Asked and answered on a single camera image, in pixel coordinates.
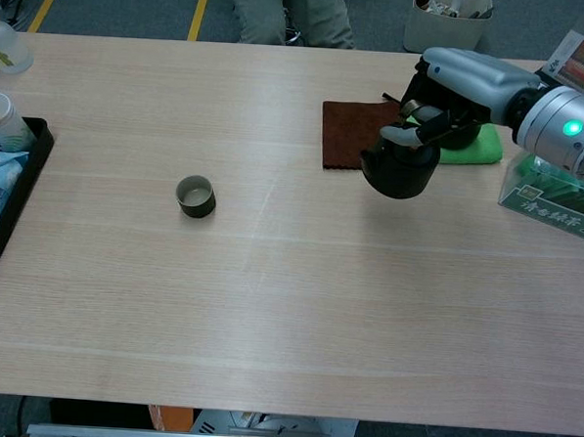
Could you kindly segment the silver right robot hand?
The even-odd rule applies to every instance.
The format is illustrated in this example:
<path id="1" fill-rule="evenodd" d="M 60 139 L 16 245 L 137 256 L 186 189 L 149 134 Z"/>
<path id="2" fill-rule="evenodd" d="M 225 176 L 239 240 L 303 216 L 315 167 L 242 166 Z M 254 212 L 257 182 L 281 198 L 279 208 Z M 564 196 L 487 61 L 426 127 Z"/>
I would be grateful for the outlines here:
<path id="1" fill-rule="evenodd" d="M 398 122 L 380 136 L 416 150 L 435 145 L 462 150 L 481 126 L 518 130 L 546 89 L 540 77 L 519 66 L 464 49 L 426 49 L 400 100 Z"/>

